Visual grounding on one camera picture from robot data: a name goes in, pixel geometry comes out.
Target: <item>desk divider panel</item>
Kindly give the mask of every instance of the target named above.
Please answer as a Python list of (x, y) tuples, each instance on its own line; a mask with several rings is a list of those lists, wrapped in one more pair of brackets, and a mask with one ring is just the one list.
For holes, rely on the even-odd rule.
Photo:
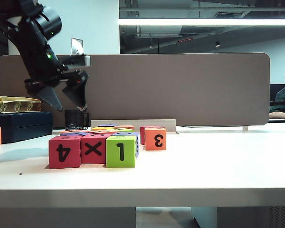
[[(263, 125), (269, 110), (269, 57), (264, 53), (91, 55), (83, 67), (91, 119), (176, 119), (177, 125)], [(25, 96), (21, 56), (0, 58), (0, 95)], [(64, 109), (76, 109), (55, 89)], [(52, 111), (54, 126), (64, 112)]]

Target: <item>white wall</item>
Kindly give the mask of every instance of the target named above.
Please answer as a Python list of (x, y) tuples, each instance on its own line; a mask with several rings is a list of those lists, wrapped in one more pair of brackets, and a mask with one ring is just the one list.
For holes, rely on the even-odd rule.
[(71, 54), (71, 38), (83, 40), (85, 54), (119, 54), (119, 1), (39, 0), (61, 18), (62, 29), (49, 40), (55, 54)]
[(270, 83), (285, 83), (285, 38), (229, 48), (215, 52), (264, 52), (270, 57)]

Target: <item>fluorescent light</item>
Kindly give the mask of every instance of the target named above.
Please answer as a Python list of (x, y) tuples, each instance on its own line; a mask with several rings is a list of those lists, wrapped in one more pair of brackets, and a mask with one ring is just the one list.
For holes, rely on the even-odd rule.
[(120, 25), (276, 25), (285, 26), (285, 19), (119, 19)]

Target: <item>black mug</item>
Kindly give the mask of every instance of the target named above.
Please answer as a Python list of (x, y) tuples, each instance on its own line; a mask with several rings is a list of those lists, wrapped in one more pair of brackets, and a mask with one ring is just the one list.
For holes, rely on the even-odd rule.
[(66, 131), (88, 129), (89, 117), (89, 113), (80, 110), (65, 110)]

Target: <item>number 3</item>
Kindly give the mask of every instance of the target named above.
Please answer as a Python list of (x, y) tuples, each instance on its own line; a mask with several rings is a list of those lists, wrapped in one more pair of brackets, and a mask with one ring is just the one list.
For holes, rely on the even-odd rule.
[(156, 147), (162, 147), (162, 143), (160, 143), (161, 141), (158, 139), (161, 138), (163, 139), (163, 136), (161, 134), (157, 134), (154, 139), (155, 139), (155, 146)]

